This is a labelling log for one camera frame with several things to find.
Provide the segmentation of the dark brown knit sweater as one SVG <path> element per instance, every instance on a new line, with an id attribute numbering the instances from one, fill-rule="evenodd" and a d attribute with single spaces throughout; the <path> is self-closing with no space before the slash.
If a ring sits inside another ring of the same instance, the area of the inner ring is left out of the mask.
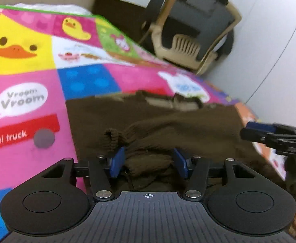
<path id="1" fill-rule="evenodd" d="M 243 124 L 233 105 L 144 92 L 71 99 L 65 105 L 78 159 L 125 149 L 125 165 L 113 186 L 117 193 L 181 190 L 174 149 L 214 162 L 232 157 L 285 185 L 252 143 L 240 138 Z"/>

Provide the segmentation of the colourful cartoon play mat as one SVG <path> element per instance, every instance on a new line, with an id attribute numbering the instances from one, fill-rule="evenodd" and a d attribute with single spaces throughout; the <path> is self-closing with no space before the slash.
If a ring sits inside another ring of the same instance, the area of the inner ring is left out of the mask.
<path id="1" fill-rule="evenodd" d="M 232 157 L 187 153 L 181 190 L 117 193 L 115 154 L 78 159 L 66 101 L 138 92 L 233 105 L 243 128 L 258 122 L 103 17 L 0 5 L 0 242 L 296 242 L 286 156 L 265 144 L 248 141 L 283 187 Z"/>

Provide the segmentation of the beige mesh office chair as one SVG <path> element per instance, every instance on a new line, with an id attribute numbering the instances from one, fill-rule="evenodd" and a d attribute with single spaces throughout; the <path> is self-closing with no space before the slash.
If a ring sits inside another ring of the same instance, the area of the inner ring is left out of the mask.
<path id="1" fill-rule="evenodd" d="M 204 74 L 234 43 L 242 16 L 230 0 L 150 0 L 138 44 L 157 58 Z"/>

